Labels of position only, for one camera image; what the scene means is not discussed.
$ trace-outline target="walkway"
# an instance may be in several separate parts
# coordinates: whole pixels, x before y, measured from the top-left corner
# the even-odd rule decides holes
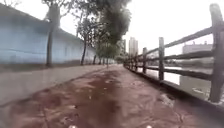
[[[100,70],[106,66],[75,66],[67,68],[50,68],[26,72],[8,72],[0,74],[0,105],[27,98],[29,95]]]
[[[215,111],[153,86],[112,66],[10,104],[4,113],[12,128],[223,128]]]

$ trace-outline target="water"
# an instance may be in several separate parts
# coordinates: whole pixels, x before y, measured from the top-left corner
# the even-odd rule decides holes
[[[211,74],[211,69],[200,69],[200,68],[181,68],[181,67],[166,67],[169,69],[182,69],[182,70],[192,70],[198,72],[204,72]],[[153,77],[158,77],[158,71],[153,71],[147,69],[147,74],[150,74]],[[209,97],[209,92],[211,88],[211,82],[206,80],[201,80],[188,76],[181,76],[173,73],[164,73],[164,79],[166,81],[177,84],[176,88],[184,90],[191,95],[199,97],[201,99],[207,100]]]

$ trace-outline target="tall building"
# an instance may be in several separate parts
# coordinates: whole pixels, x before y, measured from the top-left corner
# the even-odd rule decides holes
[[[118,44],[121,48],[120,55],[125,55],[125,53],[126,53],[126,40],[119,40]]]
[[[138,41],[134,37],[129,40],[129,54],[132,56],[138,54]]]

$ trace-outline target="wooden railing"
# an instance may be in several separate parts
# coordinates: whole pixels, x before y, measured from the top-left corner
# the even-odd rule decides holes
[[[173,41],[169,44],[164,45],[164,38],[159,38],[159,48],[147,51],[143,48],[143,54],[130,57],[124,63],[124,66],[136,71],[138,68],[142,68],[142,72],[146,74],[146,70],[156,70],[158,71],[159,81],[162,83],[164,81],[164,72],[175,73],[183,76],[190,76],[198,79],[211,81],[211,89],[209,100],[212,102],[219,102],[222,86],[224,84],[224,22],[222,19],[222,14],[220,8],[217,4],[210,5],[210,13],[212,19],[212,27],[206,28],[204,30],[198,31],[189,36],[183,37],[179,40]],[[211,51],[198,51],[180,55],[164,56],[164,49],[175,45],[185,43],[190,40],[194,40],[206,35],[213,35],[213,49]],[[159,57],[157,58],[147,58],[147,55],[159,52]],[[196,59],[214,57],[214,64],[212,67],[212,74],[206,74],[203,72],[188,71],[188,70],[177,70],[177,69],[167,69],[164,67],[164,60],[183,60],[183,59]],[[147,62],[158,61],[158,67],[146,66]]]

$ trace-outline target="tree canopy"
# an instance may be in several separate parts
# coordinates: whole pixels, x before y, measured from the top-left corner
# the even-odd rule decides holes
[[[128,31],[130,24],[131,13],[126,9],[128,2],[78,0],[76,3],[85,12],[85,18],[78,24],[78,33],[87,44],[97,49],[99,57],[114,57],[119,51],[116,50],[119,49],[117,42]]]

